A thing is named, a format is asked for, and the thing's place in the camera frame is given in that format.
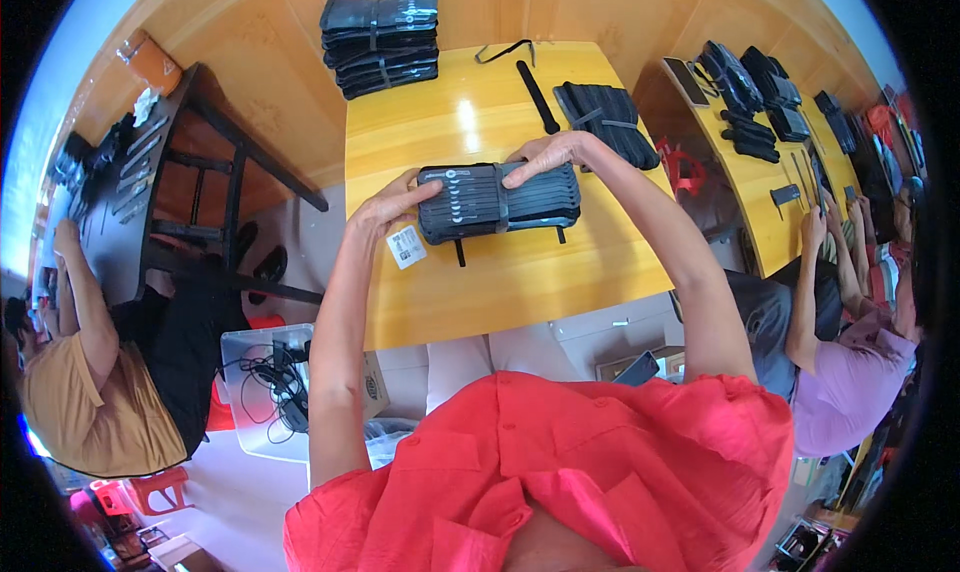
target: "label sticker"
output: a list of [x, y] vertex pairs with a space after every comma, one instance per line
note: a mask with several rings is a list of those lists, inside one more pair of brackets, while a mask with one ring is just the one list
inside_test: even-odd
[[416, 264], [426, 257], [426, 248], [413, 225], [402, 228], [387, 237], [387, 245], [401, 270]]

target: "orange shirt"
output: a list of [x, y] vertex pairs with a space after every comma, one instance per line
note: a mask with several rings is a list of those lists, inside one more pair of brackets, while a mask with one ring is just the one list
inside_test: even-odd
[[136, 477], [186, 459], [184, 440], [133, 343], [120, 346], [98, 391], [80, 333], [56, 340], [27, 364], [20, 397], [30, 429], [67, 468]]
[[743, 570], [789, 482], [786, 401], [747, 378], [555, 383], [498, 372], [393, 462], [315, 488], [284, 524], [300, 570], [499, 570], [529, 495], [620, 566]]

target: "wooden wall panel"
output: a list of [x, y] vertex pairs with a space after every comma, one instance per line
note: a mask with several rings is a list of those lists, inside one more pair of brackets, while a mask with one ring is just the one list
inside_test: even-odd
[[527, 36], [593, 41], [624, 86], [668, 53], [699, 0], [530, 0]]
[[[138, 0], [90, 64], [54, 149], [71, 130], [97, 144], [132, 108], [144, 85], [114, 52], [142, 27], [184, 68], [208, 64], [243, 126], [307, 184], [342, 182], [347, 106], [322, 63], [326, 1]], [[439, 8], [441, 49], [519, 38], [595, 41], [638, 103], [645, 91], [658, 90], [660, 57], [692, 59], [708, 39], [738, 55], [750, 45], [771, 53], [804, 92], [836, 93], [847, 109], [869, 106], [880, 94], [862, 54], [821, 0], [439, 0]], [[197, 133], [196, 145], [210, 144], [197, 124], [186, 126]], [[164, 206], [183, 215], [193, 185], [188, 178], [180, 184], [164, 189]], [[244, 216], [289, 198], [256, 167], [245, 189]], [[205, 204], [217, 190], [204, 192]]]

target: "floor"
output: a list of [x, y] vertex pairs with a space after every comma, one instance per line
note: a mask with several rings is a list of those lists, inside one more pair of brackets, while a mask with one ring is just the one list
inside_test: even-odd
[[[298, 199], [259, 213], [255, 217], [259, 233], [241, 264], [242, 271], [251, 270], [282, 243], [289, 254], [284, 282], [303, 289], [323, 289], [346, 224], [344, 185], [324, 189], [323, 194], [330, 203], [326, 213]], [[696, 203], [686, 206], [701, 226], [715, 224], [715, 219], [695, 211]], [[712, 248], [725, 268], [742, 270], [736, 239], [714, 243]], [[254, 306], [245, 298], [244, 309], [248, 317], [281, 314], [288, 325], [295, 325], [312, 323], [318, 308], [278, 298]], [[594, 378], [598, 364], [684, 344], [683, 326], [667, 293], [553, 320], [550, 325], [584, 378]], [[421, 418], [426, 409], [426, 346], [384, 349], [377, 352], [377, 358], [390, 396], [383, 416]], [[187, 533], [227, 570], [283, 570], [283, 516], [307, 493], [306, 466], [248, 455], [233, 431], [209, 436], [210, 443], [201, 445], [184, 464], [191, 480], [186, 484], [186, 499], [196, 507], [147, 521], [159, 522], [171, 537]], [[806, 490], [791, 484], [757, 566], [766, 562], [774, 542], [805, 506]]]

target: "stack of black pouches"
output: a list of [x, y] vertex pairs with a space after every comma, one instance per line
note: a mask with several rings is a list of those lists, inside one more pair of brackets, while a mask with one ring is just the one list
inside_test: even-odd
[[319, 27], [343, 98], [437, 78], [437, 0], [326, 0]]
[[800, 91], [790, 81], [784, 66], [756, 47], [747, 48], [740, 62], [763, 96], [763, 107], [779, 140], [784, 143], [803, 143], [809, 139], [810, 129], [797, 111], [803, 102]]
[[565, 82], [553, 90], [574, 131], [587, 131], [640, 170], [653, 170], [660, 156], [637, 128], [640, 114], [626, 89]]
[[847, 124], [847, 119], [844, 118], [843, 111], [840, 110], [840, 101], [837, 100], [836, 96], [831, 95], [827, 91], [820, 91], [820, 93], [813, 98], [813, 101], [816, 102], [817, 108], [822, 111], [823, 117], [826, 118], [826, 122], [830, 125], [833, 136], [837, 138], [837, 143], [840, 144], [840, 150], [844, 154], [852, 154], [855, 152], [857, 150], [857, 141], [854, 139], [853, 131], [850, 130], [850, 126]]
[[763, 110], [760, 88], [737, 57], [724, 45], [707, 41], [698, 58], [714, 86], [723, 97], [726, 109], [720, 117], [730, 129], [720, 136], [733, 142], [733, 150], [741, 156], [780, 162], [780, 153], [774, 148], [777, 137], [769, 126], [754, 121], [754, 114]]
[[417, 184], [443, 181], [443, 190], [418, 206], [420, 234], [429, 245], [512, 230], [572, 227], [580, 217], [580, 185], [570, 163], [515, 189], [503, 178], [523, 165], [429, 166]]

